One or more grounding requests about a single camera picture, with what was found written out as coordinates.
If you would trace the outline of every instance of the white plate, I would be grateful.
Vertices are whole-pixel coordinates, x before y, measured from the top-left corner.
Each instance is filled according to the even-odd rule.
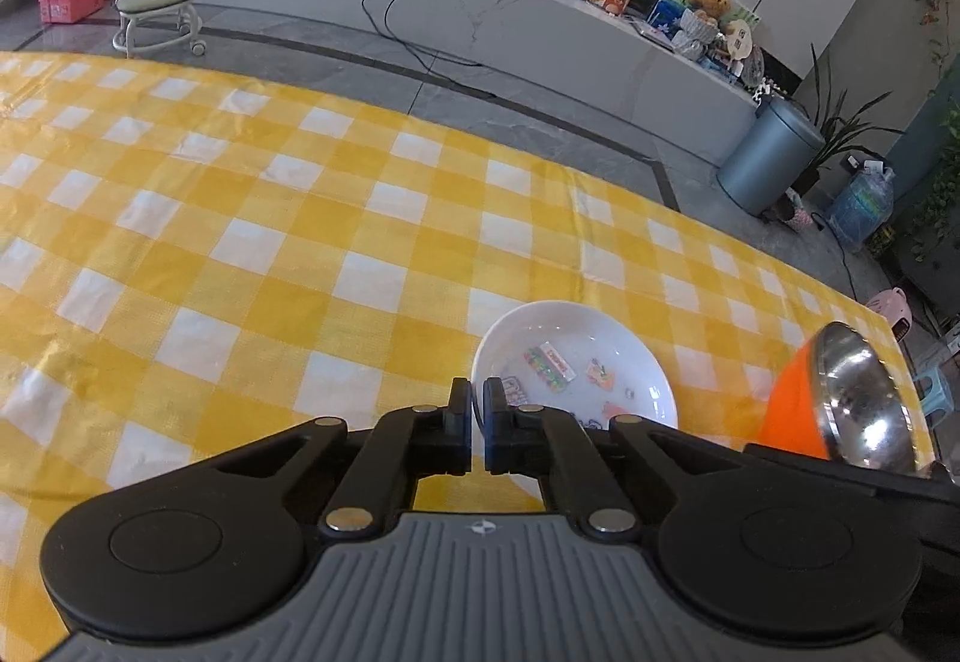
[[[547,360],[546,373],[538,374],[527,355],[534,350],[530,357],[536,363],[536,349],[549,352],[550,348],[560,360]],[[544,375],[554,377],[553,388]],[[606,429],[610,419],[620,413],[635,413],[677,427],[673,392],[654,355],[629,328],[584,304],[530,302],[501,317],[473,357],[470,381],[481,409],[483,383],[488,378],[504,379],[505,386],[512,384],[507,379],[516,379],[523,396],[512,400],[515,405],[530,402],[560,408],[585,427]],[[474,444],[478,447],[475,452],[480,453],[478,430],[474,430]],[[539,496],[536,481],[517,483]]]

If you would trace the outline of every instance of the gray tile floor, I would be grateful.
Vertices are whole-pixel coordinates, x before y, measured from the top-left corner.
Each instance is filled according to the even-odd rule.
[[[493,69],[452,64],[427,50],[411,53],[396,41],[367,32],[235,8],[200,7],[200,15],[208,42],[202,58],[185,47],[151,57],[323,90],[476,133],[678,209],[853,294],[841,251],[829,232],[796,235],[747,215],[720,189],[712,165],[616,117]],[[0,50],[121,58],[110,45],[113,26],[113,13],[103,11],[82,24],[42,28],[37,9],[27,3],[13,11],[0,10]],[[141,34],[139,43],[169,35],[159,30]],[[889,287],[867,254],[847,254],[846,261],[860,302]],[[907,346],[918,355],[929,339],[914,328]]]

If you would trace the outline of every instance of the pink appliance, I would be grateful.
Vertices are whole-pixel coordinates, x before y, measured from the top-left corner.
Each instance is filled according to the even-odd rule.
[[[877,296],[867,302],[867,307],[886,318],[896,340],[904,339],[907,331],[910,331],[910,326],[913,326],[913,315],[910,312],[910,305],[906,302],[906,294],[899,288],[880,291]]]

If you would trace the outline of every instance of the stuffed animal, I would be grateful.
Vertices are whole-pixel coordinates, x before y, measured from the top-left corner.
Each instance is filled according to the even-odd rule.
[[[686,0],[693,10],[703,10],[714,20],[722,18],[731,8],[731,0]]]

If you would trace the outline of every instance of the gray trash can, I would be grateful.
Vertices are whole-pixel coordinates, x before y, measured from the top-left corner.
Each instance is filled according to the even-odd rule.
[[[826,144],[803,111],[774,98],[717,172],[727,195],[750,215],[779,199]]]

